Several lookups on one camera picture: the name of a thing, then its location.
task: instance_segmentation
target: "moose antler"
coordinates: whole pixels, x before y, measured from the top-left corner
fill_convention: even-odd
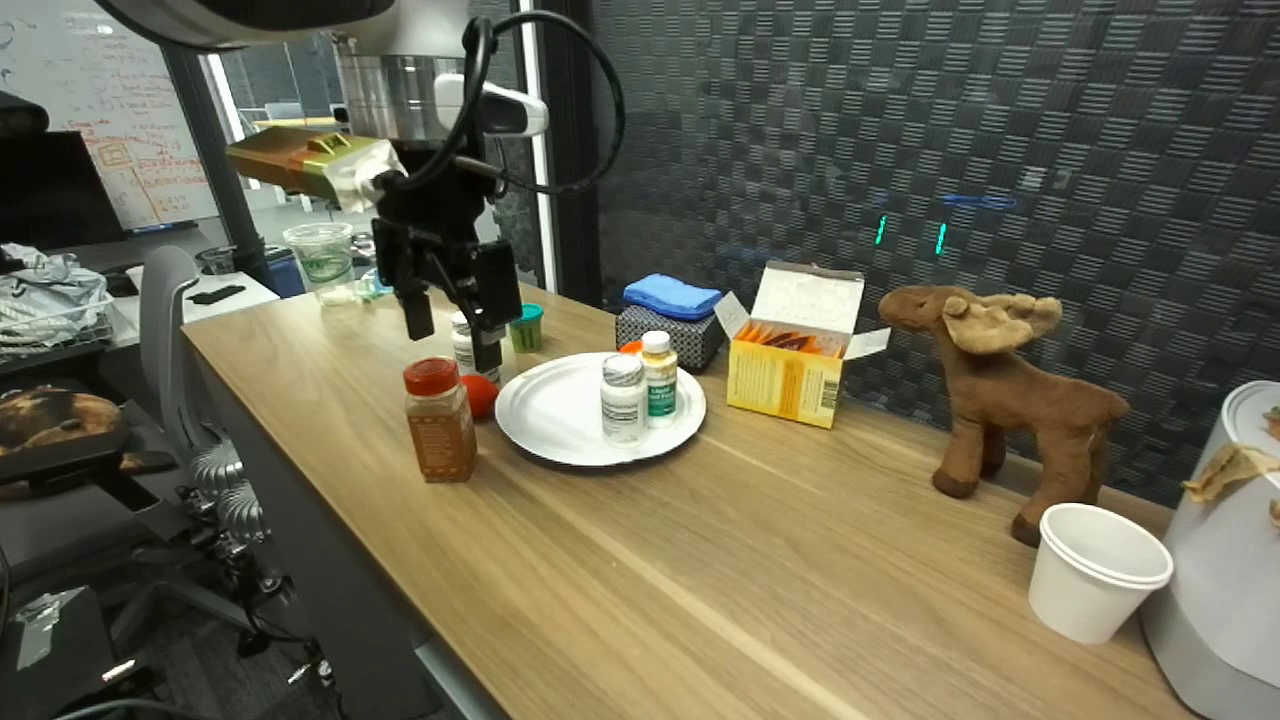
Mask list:
[[[942,322],[956,347],[973,355],[995,355],[1020,347],[1057,327],[1062,304],[1055,297],[952,295],[942,306]]]

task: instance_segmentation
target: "stuffed moose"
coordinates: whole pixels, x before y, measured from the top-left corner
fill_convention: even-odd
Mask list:
[[[933,487],[969,497],[979,477],[1005,461],[1005,432],[1036,434],[1044,465],[1039,488],[1014,516],[1011,534],[1039,544],[1039,519],[1059,502],[1097,502],[1106,475],[1107,430],[1129,411],[1119,395],[1052,375],[1014,350],[1048,333],[1062,318],[1052,297],[978,297],[947,286],[900,287],[879,304],[896,328],[933,333],[951,401],[951,443]]]

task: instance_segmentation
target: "white bottle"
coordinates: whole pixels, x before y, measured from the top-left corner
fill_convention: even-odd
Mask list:
[[[604,439],[612,445],[635,445],[644,438],[648,389],[644,364],[635,355],[611,355],[600,366],[600,416]]]
[[[666,428],[676,421],[676,352],[666,331],[640,336],[640,360],[648,389],[648,424]]]
[[[502,380],[500,365],[485,373],[476,370],[476,354],[471,347],[471,325],[467,324],[467,316],[460,310],[453,314],[451,320],[453,323],[453,333],[449,336],[449,340],[453,342],[453,359],[458,363],[458,374],[484,375],[493,384],[498,384]]]

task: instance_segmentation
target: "whiteboard writing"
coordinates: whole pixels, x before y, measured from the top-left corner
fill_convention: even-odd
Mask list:
[[[218,213],[160,49],[92,0],[45,0],[0,17],[0,90],[74,131],[120,224]]]

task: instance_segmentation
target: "yellow box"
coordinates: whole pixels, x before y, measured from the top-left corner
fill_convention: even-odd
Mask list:
[[[728,354],[728,404],[829,428],[836,420],[845,361],[888,345],[888,329],[854,334],[864,287],[861,273],[771,260],[751,313],[732,292],[726,295],[716,306],[716,315],[724,333],[733,338]],[[737,340],[749,322],[794,328],[842,352],[815,355]]]

